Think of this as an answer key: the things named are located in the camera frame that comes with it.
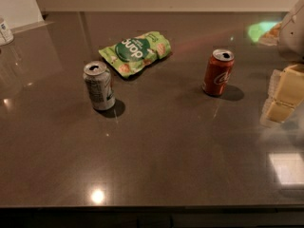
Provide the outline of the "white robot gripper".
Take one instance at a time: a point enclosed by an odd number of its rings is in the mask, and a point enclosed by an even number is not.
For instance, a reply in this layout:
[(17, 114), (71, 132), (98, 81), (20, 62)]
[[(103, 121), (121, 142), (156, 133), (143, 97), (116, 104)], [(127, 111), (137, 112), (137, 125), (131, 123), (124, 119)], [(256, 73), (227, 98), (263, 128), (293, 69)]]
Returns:
[[(287, 61), (304, 63), (304, 0), (298, 0), (283, 18), (277, 48)], [(283, 123), (303, 101), (304, 65), (289, 65), (282, 71), (275, 69), (262, 113), (268, 121)]]

